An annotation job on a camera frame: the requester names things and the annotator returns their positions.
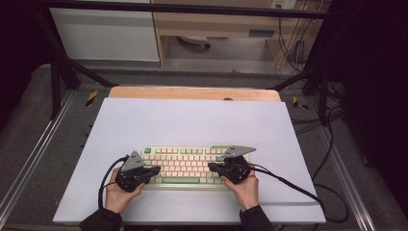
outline cable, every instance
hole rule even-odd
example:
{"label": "cable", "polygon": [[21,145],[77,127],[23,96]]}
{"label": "cable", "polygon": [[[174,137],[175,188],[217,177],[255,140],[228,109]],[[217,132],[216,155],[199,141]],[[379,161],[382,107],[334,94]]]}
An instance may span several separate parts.
{"label": "cable", "polygon": [[128,155],[126,155],[125,157],[122,157],[120,159],[118,159],[117,161],[115,161],[108,169],[108,171],[106,172],[105,176],[103,177],[102,183],[101,183],[101,187],[99,188],[98,191],[98,207],[99,209],[103,208],[103,203],[102,203],[102,194],[103,194],[103,190],[105,189],[105,187],[107,187],[108,185],[111,185],[112,183],[116,183],[116,182],[111,182],[107,185],[105,184],[106,178],[108,178],[109,173],[111,173],[112,169],[116,166],[117,163],[119,162],[125,162],[127,159],[129,158]]}
{"label": "cable", "polygon": [[266,174],[266,175],[269,175],[269,176],[272,176],[272,177],[278,179],[280,182],[284,183],[285,185],[291,187],[292,189],[294,189],[294,190],[296,190],[296,191],[298,191],[298,192],[301,192],[301,193],[303,193],[303,194],[305,194],[305,195],[311,197],[312,199],[314,199],[314,200],[320,205],[320,207],[321,207],[321,209],[323,210],[323,212],[325,211],[323,201],[321,201],[320,198],[318,198],[317,196],[311,194],[310,192],[307,192],[307,191],[303,190],[302,188],[300,188],[300,187],[298,187],[297,185],[293,184],[292,182],[286,180],[285,178],[273,174],[271,171],[267,170],[267,169],[264,168],[264,167],[261,167],[262,169],[258,169],[258,168],[255,168],[255,167],[247,167],[247,168],[248,168],[248,169],[251,169],[251,170],[254,170],[254,171],[262,172],[262,173],[264,173],[264,174]]}
{"label": "cable", "polygon": [[[330,110],[330,112],[329,112],[329,117],[330,117],[330,115],[333,113],[333,111],[335,110],[335,109],[337,109],[337,108],[340,108],[340,106],[337,106],[337,107],[334,107],[334,108],[332,108],[331,110]],[[333,147],[333,130],[332,130],[332,128],[331,128],[331,124],[330,124],[330,120],[327,120],[327,128],[329,129],[329,133],[330,133],[330,143],[329,143],[329,149],[327,150],[327,153],[326,153],[326,155],[324,156],[324,158],[323,158],[323,161],[320,163],[320,165],[319,165],[319,167],[318,167],[318,169],[315,171],[315,173],[313,174],[313,176],[312,176],[312,181],[314,181],[315,180],[315,178],[316,178],[316,176],[319,174],[319,172],[321,171],[321,168],[324,166],[324,164],[326,163],[326,161],[327,161],[327,159],[328,159],[328,157],[329,157],[329,155],[330,155],[330,153],[331,153],[331,149],[332,149],[332,147]]]}
{"label": "cable", "polygon": [[345,202],[345,200],[343,199],[343,197],[342,197],[338,192],[334,191],[333,189],[330,189],[330,188],[327,187],[327,186],[324,186],[324,185],[321,185],[321,184],[314,184],[314,186],[315,186],[315,187],[320,187],[320,188],[323,188],[323,189],[325,189],[325,190],[327,190],[327,191],[332,192],[332,193],[333,193],[334,195],[336,195],[336,196],[342,201],[342,203],[344,204],[344,207],[345,207],[345,215],[344,215],[344,218],[341,218],[341,219],[333,219],[333,218],[329,218],[328,216],[325,216],[326,219],[329,220],[329,221],[331,221],[331,222],[335,222],[335,223],[343,223],[343,222],[345,222],[346,220],[348,220],[348,217],[349,217],[349,215],[350,215],[350,212],[349,212],[349,210],[348,210],[347,203]]}

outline mechanical keyboard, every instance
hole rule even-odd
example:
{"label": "mechanical keyboard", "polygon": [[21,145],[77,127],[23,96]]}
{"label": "mechanical keyboard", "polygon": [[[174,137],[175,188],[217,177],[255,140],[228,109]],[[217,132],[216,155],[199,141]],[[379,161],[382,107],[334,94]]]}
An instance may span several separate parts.
{"label": "mechanical keyboard", "polygon": [[227,190],[218,173],[208,163],[222,163],[221,154],[230,145],[146,146],[141,152],[146,167],[160,166],[159,175],[152,177],[146,190]]}

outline wire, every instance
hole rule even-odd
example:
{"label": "wire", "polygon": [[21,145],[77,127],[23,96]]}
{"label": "wire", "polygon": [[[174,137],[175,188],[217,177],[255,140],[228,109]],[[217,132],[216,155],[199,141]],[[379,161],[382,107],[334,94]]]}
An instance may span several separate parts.
{"label": "wire", "polygon": [[314,200],[320,205],[320,207],[321,207],[321,209],[323,210],[323,212],[325,211],[323,201],[321,201],[320,198],[318,198],[317,196],[311,194],[310,192],[307,192],[307,191],[303,190],[302,188],[300,188],[300,187],[298,187],[297,185],[293,184],[292,182],[286,180],[285,178],[273,174],[271,171],[267,170],[267,169],[264,168],[264,167],[261,167],[262,169],[258,169],[258,168],[255,168],[255,167],[247,167],[247,168],[248,168],[248,169],[251,169],[251,170],[254,170],[254,171],[262,172],[262,173],[264,173],[264,174],[266,174],[266,175],[269,175],[269,176],[272,176],[272,177],[278,179],[280,182],[284,183],[285,185],[291,187],[292,189],[294,189],[294,190],[296,190],[296,191],[298,191],[298,192],[301,192],[301,193],[303,193],[303,194],[305,194],[305,195],[311,197],[312,199],[314,199]]}
{"label": "wire", "polygon": [[[333,111],[335,109],[340,108],[340,106],[334,107],[330,110],[329,112],[329,117],[331,116],[331,114],[333,113]],[[329,129],[329,134],[330,134],[330,143],[329,143],[329,148],[326,152],[326,155],[323,158],[323,161],[320,163],[318,169],[315,171],[315,173],[312,176],[312,181],[314,181],[316,179],[316,176],[319,174],[319,172],[321,171],[321,169],[323,168],[324,164],[326,163],[328,157],[330,156],[331,153],[331,149],[333,148],[333,141],[334,141],[334,137],[333,137],[333,130],[331,128],[331,124],[330,124],[330,120],[327,120],[327,128]]]}
{"label": "wire", "polygon": [[[338,111],[333,113],[330,116],[326,117],[327,121],[334,121],[336,119],[338,119],[339,117],[343,117],[344,116],[344,111]],[[296,135],[301,135],[303,133],[309,132],[319,126],[321,126],[321,120],[320,119],[292,119],[292,124],[293,125],[298,125],[298,124],[310,124],[306,127],[303,127],[299,130],[296,131]]]}
{"label": "wire", "polygon": [[107,187],[108,185],[110,185],[110,184],[112,184],[112,183],[115,183],[115,182],[112,182],[112,183],[109,183],[108,185],[104,185],[104,184],[105,184],[105,181],[106,181],[106,178],[108,178],[109,173],[111,173],[112,169],[116,166],[117,163],[119,163],[119,162],[125,162],[128,158],[129,158],[129,156],[126,155],[125,157],[122,157],[122,158],[118,159],[117,161],[115,161],[115,162],[109,167],[108,171],[106,172],[105,176],[103,177],[103,180],[102,180],[102,183],[101,183],[101,187],[99,188],[99,191],[98,191],[98,207],[99,207],[99,209],[102,209],[102,208],[103,208],[103,202],[102,202],[103,190],[104,190],[105,187]]}
{"label": "wire", "polygon": [[346,220],[348,220],[348,217],[349,217],[349,215],[350,215],[350,212],[349,212],[349,210],[348,210],[347,203],[345,202],[345,200],[343,199],[343,197],[342,197],[338,192],[334,191],[333,189],[330,189],[330,188],[327,187],[327,186],[324,186],[324,185],[321,185],[321,184],[314,184],[314,186],[315,186],[315,187],[320,187],[320,188],[323,188],[323,189],[325,189],[325,190],[327,190],[327,191],[332,192],[332,193],[333,193],[334,195],[336,195],[336,196],[342,201],[342,203],[344,204],[344,207],[345,207],[345,215],[344,215],[343,218],[333,219],[333,218],[329,218],[328,216],[325,216],[326,219],[329,220],[329,221],[331,221],[331,222],[335,222],[335,223],[343,223],[343,222],[345,222]]}

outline desk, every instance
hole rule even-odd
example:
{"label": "desk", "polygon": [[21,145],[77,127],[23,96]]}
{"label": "desk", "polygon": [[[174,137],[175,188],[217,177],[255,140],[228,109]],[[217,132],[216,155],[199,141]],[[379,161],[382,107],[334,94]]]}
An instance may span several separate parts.
{"label": "desk", "polygon": [[[257,96],[263,101],[255,101]],[[216,100],[225,97],[235,101]],[[262,163],[315,193],[286,106],[278,101],[279,95],[271,90],[113,88],[95,121],[54,221],[77,224],[90,215],[97,209],[97,189],[109,165],[134,149],[140,151],[148,143],[255,144],[252,146],[258,148],[257,152],[264,154],[251,155],[250,161]],[[189,127],[199,132],[186,136],[183,131]],[[272,222],[325,222],[316,202],[267,175],[257,176],[262,182],[260,203]],[[239,210],[229,191],[145,191],[132,200],[122,216],[125,224],[234,224],[240,222]]]}

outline green keycap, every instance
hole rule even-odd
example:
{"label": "green keycap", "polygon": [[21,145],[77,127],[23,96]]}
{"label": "green keycap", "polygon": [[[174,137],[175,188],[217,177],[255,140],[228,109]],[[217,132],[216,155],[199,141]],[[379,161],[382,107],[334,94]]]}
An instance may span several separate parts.
{"label": "green keycap", "polygon": [[200,178],[165,177],[163,184],[199,184]]}

